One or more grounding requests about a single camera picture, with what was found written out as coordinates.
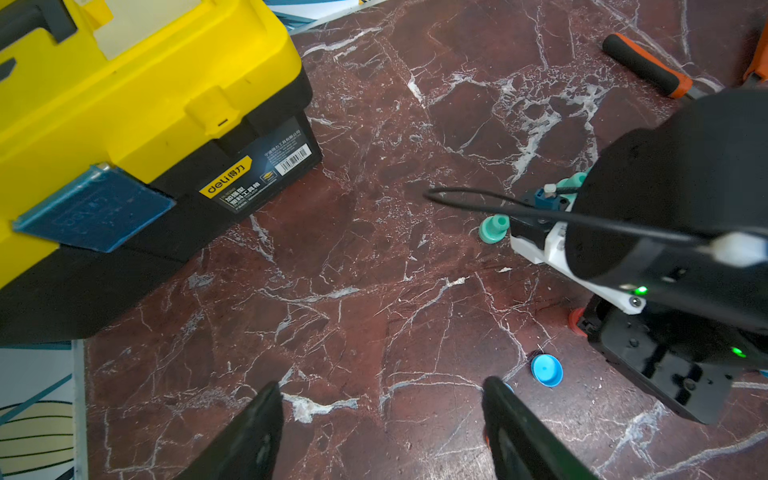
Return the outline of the orange handled pliers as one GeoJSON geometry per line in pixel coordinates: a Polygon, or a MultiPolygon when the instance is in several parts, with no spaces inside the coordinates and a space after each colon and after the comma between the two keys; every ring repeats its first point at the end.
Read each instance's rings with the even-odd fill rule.
{"type": "MultiPolygon", "coordinates": [[[[641,79],[653,84],[666,97],[697,100],[707,96],[707,93],[694,85],[691,77],[669,68],[622,34],[608,35],[602,42],[602,51],[641,79]]],[[[751,89],[766,82],[767,26],[764,26],[740,87],[751,89]]]]}

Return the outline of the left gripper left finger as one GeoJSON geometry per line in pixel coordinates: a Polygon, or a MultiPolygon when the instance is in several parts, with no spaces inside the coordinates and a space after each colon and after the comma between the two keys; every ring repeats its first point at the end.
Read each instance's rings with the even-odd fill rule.
{"type": "Polygon", "coordinates": [[[176,479],[272,479],[283,426],[283,397],[272,381],[176,479]]]}

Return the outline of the yellow black toolbox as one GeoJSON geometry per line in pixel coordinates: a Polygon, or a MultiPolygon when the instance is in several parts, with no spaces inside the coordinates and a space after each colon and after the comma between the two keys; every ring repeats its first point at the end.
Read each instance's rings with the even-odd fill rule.
{"type": "Polygon", "coordinates": [[[264,1],[1,5],[1,342],[90,337],[322,158],[264,1]]]}

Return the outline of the green stamp top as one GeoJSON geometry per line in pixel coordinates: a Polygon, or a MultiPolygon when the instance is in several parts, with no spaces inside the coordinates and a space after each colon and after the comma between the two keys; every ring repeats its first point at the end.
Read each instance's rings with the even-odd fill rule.
{"type": "Polygon", "coordinates": [[[556,184],[555,192],[562,196],[576,195],[586,180],[587,175],[587,172],[578,172],[568,178],[560,180],[556,184]]]}

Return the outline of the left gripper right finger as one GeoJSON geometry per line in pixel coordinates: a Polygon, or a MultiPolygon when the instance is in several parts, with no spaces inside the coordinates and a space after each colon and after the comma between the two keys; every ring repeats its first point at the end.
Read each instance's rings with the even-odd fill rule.
{"type": "Polygon", "coordinates": [[[496,376],[483,382],[482,410],[498,479],[595,477],[496,376]]]}

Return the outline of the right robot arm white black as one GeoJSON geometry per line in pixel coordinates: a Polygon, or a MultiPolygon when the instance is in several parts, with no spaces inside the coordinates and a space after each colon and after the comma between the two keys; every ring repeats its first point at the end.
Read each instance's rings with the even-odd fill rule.
{"type": "Polygon", "coordinates": [[[569,224],[573,275],[638,298],[594,296],[590,345],[677,415],[715,422],[735,379],[767,366],[767,93],[732,89],[606,147],[576,213],[635,235],[569,224]]]}

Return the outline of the green stamp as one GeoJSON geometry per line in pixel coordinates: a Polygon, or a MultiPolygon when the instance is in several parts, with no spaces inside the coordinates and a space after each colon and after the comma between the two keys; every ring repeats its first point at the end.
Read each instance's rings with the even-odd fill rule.
{"type": "Polygon", "coordinates": [[[586,180],[587,175],[587,172],[578,172],[568,178],[560,180],[556,184],[555,192],[562,196],[576,195],[586,180]]]}
{"type": "Polygon", "coordinates": [[[486,218],[479,227],[479,237],[486,244],[503,241],[509,232],[510,219],[506,215],[493,215],[486,218]]]}

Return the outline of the blue cap right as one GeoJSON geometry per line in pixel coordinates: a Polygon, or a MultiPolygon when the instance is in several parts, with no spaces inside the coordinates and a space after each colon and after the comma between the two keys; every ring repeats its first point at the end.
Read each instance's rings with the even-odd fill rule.
{"type": "Polygon", "coordinates": [[[550,354],[536,355],[530,364],[533,377],[547,388],[555,388],[564,379],[564,370],[560,361],[550,354]]]}

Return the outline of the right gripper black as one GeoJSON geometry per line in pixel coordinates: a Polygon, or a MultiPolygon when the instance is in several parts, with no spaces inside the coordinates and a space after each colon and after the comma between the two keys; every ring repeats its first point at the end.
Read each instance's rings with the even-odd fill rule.
{"type": "Polygon", "coordinates": [[[715,423],[741,373],[767,368],[767,332],[665,308],[629,315],[593,296],[580,331],[606,362],[678,416],[715,423]]]}

